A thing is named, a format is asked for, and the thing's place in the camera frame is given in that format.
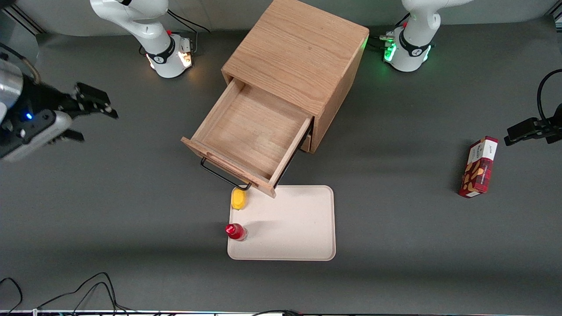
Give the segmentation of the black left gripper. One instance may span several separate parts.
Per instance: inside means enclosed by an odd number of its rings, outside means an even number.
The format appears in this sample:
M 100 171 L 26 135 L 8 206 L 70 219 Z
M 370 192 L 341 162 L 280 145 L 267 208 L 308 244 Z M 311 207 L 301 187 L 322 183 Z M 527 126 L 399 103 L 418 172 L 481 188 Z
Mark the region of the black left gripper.
M 552 117 L 546 119 L 550 132 L 542 120 L 536 117 L 528 118 L 507 129 L 508 135 L 504 138 L 506 146 L 531 139 L 545 138 L 548 144 L 562 140 L 562 104 L 559 104 Z

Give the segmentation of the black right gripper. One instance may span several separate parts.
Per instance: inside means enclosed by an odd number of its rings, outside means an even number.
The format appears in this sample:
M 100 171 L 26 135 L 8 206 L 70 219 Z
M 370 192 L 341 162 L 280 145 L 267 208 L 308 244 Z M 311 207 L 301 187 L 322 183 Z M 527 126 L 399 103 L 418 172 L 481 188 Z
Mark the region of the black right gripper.
M 63 93 L 56 88 L 44 84 L 35 83 L 28 75 L 22 76 L 22 92 L 15 103 L 15 131 L 19 132 L 20 124 L 30 120 L 36 113 L 48 109 L 70 114 L 72 119 L 79 116 L 101 113 L 112 119 L 118 119 L 119 115 L 112 108 L 107 93 L 82 82 L 76 83 L 74 95 Z M 82 133 L 74 130 L 65 130 L 48 142 L 55 144 L 58 141 L 84 142 Z

